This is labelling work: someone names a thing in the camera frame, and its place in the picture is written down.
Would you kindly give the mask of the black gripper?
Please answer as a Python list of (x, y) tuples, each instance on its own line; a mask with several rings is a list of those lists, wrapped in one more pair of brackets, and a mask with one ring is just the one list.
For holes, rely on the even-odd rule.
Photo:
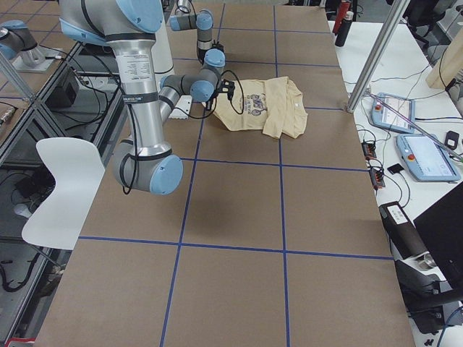
[(211, 110), (212, 110), (212, 108), (213, 108), (213, 103), (214, 103), (215, 99), (217, 98), (217, 96), (218, 96), (218, 93), (217, 93), (217, 92), (214, 92), (214, 93), (212, 94), (212, 96), (209, 98), (209, 100), (206, 101), (206, 103), (205, 103), (205, 109), (206, 109), (207, 111), (211, 111)]

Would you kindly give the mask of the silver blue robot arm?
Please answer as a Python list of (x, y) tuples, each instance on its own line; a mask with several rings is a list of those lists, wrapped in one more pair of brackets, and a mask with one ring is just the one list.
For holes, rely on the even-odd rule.
[(194, 12), (180, 4), (170, 17), (172, 30), (197, 31), (202, 64), (196, 75), (175, 75), (170, 67), (156, 66), (162, 56), (171, 60), (160, 1), (60, 1), (59, 8), (65, 35), (80, 43), (110, 47), (115, 55), (131, 130), (114, 152), (116, 180), (126, 192), (172, 193), (182, 180), (183, 164), (165, 140), (163, 123), (182, 96), (209, 103), (222, 86), (225, 55), (213, 46), (212, 13)]
[(224, 52), (224, 46), (212, 38), (213, 23), (212, 12), (208, 9), (197, 12), (192, 1), (175, 1), (174, 13), (169, 17), (169, 24), (173, 31), (196, 30), (196, 54), (201, 64), (211, 49)]

